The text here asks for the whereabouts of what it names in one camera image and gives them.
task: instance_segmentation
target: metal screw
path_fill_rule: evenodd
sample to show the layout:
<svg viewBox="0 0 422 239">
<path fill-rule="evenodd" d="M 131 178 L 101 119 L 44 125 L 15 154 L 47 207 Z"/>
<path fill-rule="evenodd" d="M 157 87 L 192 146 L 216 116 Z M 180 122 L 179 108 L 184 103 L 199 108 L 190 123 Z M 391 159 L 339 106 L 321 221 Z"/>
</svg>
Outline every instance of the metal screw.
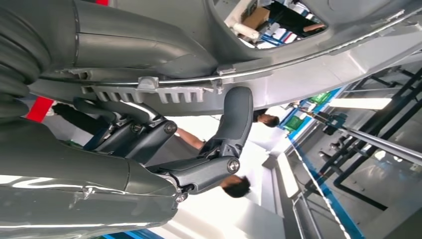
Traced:
<svg viewBox="0 0 422 239">
<path fill-rule="evenodd" d="M 188 193 L 182 193 L 182 194 L 179 194 L 177 197 L 176 197 L 176 202 L 177 203 L 181 203 L 181 202 L 183 202 L 184 200 L 186 200 L 188 198 Z"/>
<path fill-rule="evenodd" d="M 133 124 L 132 127 L 130 128 L 133 132 L 138 132 L 142 129 L 142 126 L 139 124 Z"/>
<path fill-rule="evenodd" d="M 230 173 L 235 173 L 235 172 L 237 172 L 237 171 L 238 171 L 238 169 L 239 169 L 239 167 L 240 167 L 240 164 L 239 164 L 239 162 L 238 162 L 237 160 L 232 160 L 232 161 L 230 161 L 230 162 L 227 164 L 227 170 L 228 170 Z"/>
<path fill-rule="evenodd" d="M 173 134 L 175 133 L 177 130 L 177 125 L 173 122 L 168 122 L 165 126 L 164 126 L 164 132 L 167 134 Z"/>
</svg>

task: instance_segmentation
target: blue stripe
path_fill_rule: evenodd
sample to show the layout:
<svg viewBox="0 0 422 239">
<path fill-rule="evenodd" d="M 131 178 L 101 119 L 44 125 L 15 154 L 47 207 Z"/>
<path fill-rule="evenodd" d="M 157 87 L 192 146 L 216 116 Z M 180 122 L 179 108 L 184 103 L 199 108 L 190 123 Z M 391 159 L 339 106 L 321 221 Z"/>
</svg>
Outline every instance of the blue stripe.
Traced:
<svg viewBox="0 0 422 239">
<path fill-rule="evenodd" d="M 105 239 L 115 239 L 114 237 L 110 236 L 110 235 L 102 235 L 103 238 Z"/>
<path fill-rule="evenodd" d="M 131 236 L 134 239 L 145 239 L 145 238 L 143 238 L 141 236 L 138 236 L 137 234 L 135 234 L 133 232 L 124 232 L 124 233 L 126 233 L 128 236 Z"/>
<path fill-rule="evenodd" d="M 299 154 L 302 162 L 304 163 L 306 168 L 308 168 L 309 172 L 311 173 L 311 176 L 317 182 L 320 191 L 327 199 L 325 201 L 329 202 L 335 212 L 335 215 L 338 217 L 338 220 L 344 226 L 344 230 L 349 234 L 352 239 L 365 239 L 365 236 L 363 235 L 362 231 L 358 228 L 356 223 L 352 220 L 350 215 L 346 212 L 341 203 L 334 196 L 332 191 L 328 188 L 328 186 L 324 183 L 323 180 L 320 180 L 322 179 L 322 175 L 318 174 L 317 170 L 314 168 L 312 163 L 308 160 L 308 158 L 305 156 L 303 151 L 299 148 L 298 144 L 294 140 L 292 140 L 292 145 L 294 148 L 296 148 L 297 153 Z"/>
</svg>

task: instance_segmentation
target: black shirt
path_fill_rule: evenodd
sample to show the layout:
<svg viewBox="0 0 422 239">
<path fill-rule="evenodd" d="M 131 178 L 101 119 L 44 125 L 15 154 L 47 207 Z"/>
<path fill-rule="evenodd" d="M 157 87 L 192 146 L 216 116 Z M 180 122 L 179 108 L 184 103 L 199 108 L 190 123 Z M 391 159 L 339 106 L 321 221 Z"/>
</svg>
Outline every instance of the black shirt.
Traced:
<svg viewBox="0 0 422 239">
<path fill-rule="evenodd" d="M 258 117 L 265 114 L 268 109 L 256 110 L 253 112 L 253 122 L 258 122 Z"/>
</svg>

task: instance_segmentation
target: fluorescent light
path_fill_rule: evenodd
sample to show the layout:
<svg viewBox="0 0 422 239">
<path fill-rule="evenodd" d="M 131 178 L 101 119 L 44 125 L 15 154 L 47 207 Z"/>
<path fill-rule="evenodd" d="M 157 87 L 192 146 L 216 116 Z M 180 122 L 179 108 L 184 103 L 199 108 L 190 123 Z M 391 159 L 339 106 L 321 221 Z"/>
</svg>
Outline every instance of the fluorescent light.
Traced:
<svg viewBox="0 0 422 239">
<path fill-rule="evenodd" d="M 283 178 L 284 188 L 287 197 L 292 197 L 299 191 L 298 184 L 296 183 L 295 176 L 293 175 L 292 168 L 285 153 L 280 153 L 277 157 L 278 166 L 281 170 L 281 177 Z"/>
<path fill-rule="evenodd" d="M 390 101 L 391 98 L 341 98 L 332 99 L 329 105 L 341 108 L 382 110 Z"/>
</svg>

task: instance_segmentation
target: red panel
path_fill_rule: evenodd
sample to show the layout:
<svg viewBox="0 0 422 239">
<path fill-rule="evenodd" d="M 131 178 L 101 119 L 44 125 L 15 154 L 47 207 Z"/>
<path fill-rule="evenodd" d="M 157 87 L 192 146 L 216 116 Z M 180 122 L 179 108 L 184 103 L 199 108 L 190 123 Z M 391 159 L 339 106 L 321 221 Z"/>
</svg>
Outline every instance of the red panel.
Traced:
<svg viewBox="0 0 422 239">
<path fill-rule="evenodd" d="M 101 5 L 106 5 L 108 6 L 108 0 L 96 0 L 95 1 L 97 4 L 101 4 Z"/>
<path fill-rule="evenodd" d="M 36 122 L 42 122 L 48 110 L 53 105 L 53 102 L 54 100 L 38 97 L 26 118 Z"/>
</svg>

